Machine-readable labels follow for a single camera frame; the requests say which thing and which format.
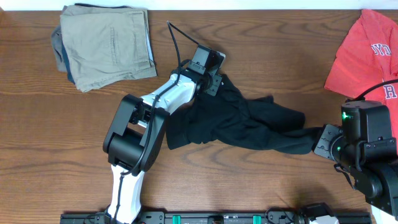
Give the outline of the black polo shirt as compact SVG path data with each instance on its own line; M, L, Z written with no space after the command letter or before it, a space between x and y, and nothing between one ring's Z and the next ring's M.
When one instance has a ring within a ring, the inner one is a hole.
M166 129L169 149L219 140L227 145L257 151L308 154L321 127L305 128L305 115L274 102L271 95L243 97L227 75L215 96L195 97L170 117Z

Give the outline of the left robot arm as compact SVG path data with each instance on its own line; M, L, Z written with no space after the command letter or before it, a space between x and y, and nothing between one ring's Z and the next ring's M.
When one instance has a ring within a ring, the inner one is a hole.
M170 116L196 95L216 95L221 84L217 73L174 70L152 93L121 100L103 143L114 178L105 223L132 223L138 217L144 176L159 155Z

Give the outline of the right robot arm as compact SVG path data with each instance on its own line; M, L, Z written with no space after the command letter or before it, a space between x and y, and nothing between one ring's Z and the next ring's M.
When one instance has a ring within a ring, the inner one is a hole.
M397 139L389 108L378 101L348 101L341 120L341 126L323 126L312 151L335 162L368 204L397 218Z

